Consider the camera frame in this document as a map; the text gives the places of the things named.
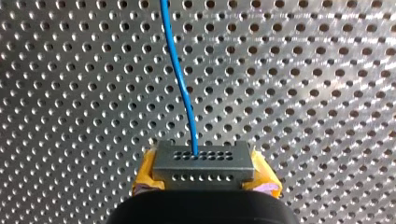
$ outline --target metal surface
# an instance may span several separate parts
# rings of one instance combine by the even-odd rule
[[[167,189],[241,189],[243,182],[254,178],[254,167],[247,142],[200,146],[199,156],[192,156],[191,147],[161,141],[152,175]]]
[[[104,223],[188,143],[159,4],[0,2],[0,223]],[[304,223],[395,223],[394,1],[170,2],[201,145],[262,150]]]

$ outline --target wire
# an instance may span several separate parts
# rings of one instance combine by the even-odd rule
[[[183,103],[184,106],[186,107],[187,118],[189,119],[192,154],[196,156],[198,155],[198,140],[197,140],[197,131],[195,127],[195,116],[194,116],[194,112],[192,111],[190,96],[189,93],[187,92],[186,84],[184,83],[183,73],[181,71],[180,64],[178,63],[177,51],[175,48],[171,22],[169,18],[168,1],[160,0],[160,4],[161,4],[161,16],[163,17],[163,29],[165,30],[166,43],[169,48],[169,54],[171,56],[172,65],[175,70],[175,75],[176,75],[178,87],[180,88],[181,97],[183,98]]]

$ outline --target yellow tape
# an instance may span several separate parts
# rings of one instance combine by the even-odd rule
[[[150,149],[148,152],[146,152],[142,165],[139,169],[139,172],[137,173],[136,180],[133,183],[133,193],[136,185],[138,184],[147,185],[155,189],[165,189],[165,184],[162,181],[156,181],[152,179],[151,169],[154,159],[155,150]]]
[[[152,179],[151,169],[155,159],[155,149],[149,150],[143,158],[142,165],[137,173],[136,180],[133,183],[133,193],[137,185],[145,185],[154,189],[165,189],[165,184],[162,181]],[[246,182],[242,185],[243,189],[255,189],[263,184],[275,184],[277,189],[272,190],[272,196],[278,198],[282,192],[282,184],[277,179],[274,171],[265,161],[264,156],[253,150],[251,159],[255,168],[254,180]]]
[[[270,165],[265,161],[264,156],[260,152],[253,150],[251,153],[251,160],[253,161],[253,166],[256,170],[254,173],[254,180],[244,183],[242,188],[255,189],[263,184],[275,184],[278,189],[274,189],[271,192],[273,197],[278,198],[282,192],[282,184],[276,177],[276,174],[271,169]]]

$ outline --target hole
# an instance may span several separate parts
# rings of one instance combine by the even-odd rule
[[[208,8],[213,8],[213,7],[215,7],[215,1],[213,1],[213,0],[208,0],[208,1],[206,1],[206,6],[207,6]]]
[[[382,7],[382,1],[373,1],[372,2],[372,7]]]
[[[275,1],[275,6],[279,7],[279,8],[282,8],[282,7],[285,6],[285,2],[282,1],[282,0],[277,0],[277,1]]]
[[[229,32],[234,32],[236,30],[236,25],[234,23],[230,23],[227,25],[227,30]]]
[[[353,26],[351,24],[345,24],[343,26],[343,31],[345,32],[351,32],[353,30]]]
[[[275,32],[281,31],[281,30],[282,30],[282,25],[281,25],[280,23],[274,24],[274,25],[273,25],[273,30],[274,30]]]
[[[302,0],[298,3],[299,7],[306,8],[308,7],[308,1]]]
[[[370,33],[373,33],[373,32],[376,31],[376,29],[377,29],[376,25],[370,24],[370,25],[367,26],[366,31],[367,31],[367,32],[370,32]]]
[[[330,0],[323,1],[322,6],[323,7],[332,7],[332,1],[330,1]]]
[[[143,1],[140,1],[139,2],[139,6],[140,6],[140,8],[148,8],[149,7],[149,1],[147,1],[147,0],[143,0]]]
[[[327,32],[327,31],[329,31],[329,25],[328,25],[328,24],[321,24],[321,25],[319,26],[319,30],[320,30],[321,32]]]
[[[252,33],[256,33],[259,31],[260,26],[257,23],[252,23],[249,28]]]
[[[356,7],[357,5],[358,5],[358,2],[355,1],[355,0],[350,0],[350,1],[347,1],[347,2],[346,2],[346,6],[347,6],[347,7],[354,8],[354,7]]]
[[[255,7],[255,8],[258,8],[258,7],[260,7],[260,6],[262,5],[262,3],[261,3],[259,0],[253,0],[253,1],[251,2],[251,5],[252,5],[253,7]]]

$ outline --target perforated background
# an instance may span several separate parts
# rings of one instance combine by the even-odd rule
[[[248,140],[303,223],[395,223],[396,9],[171,0],[201,145]],[[0,1],[1,223],[105,223],[188,144],[158,1]]]

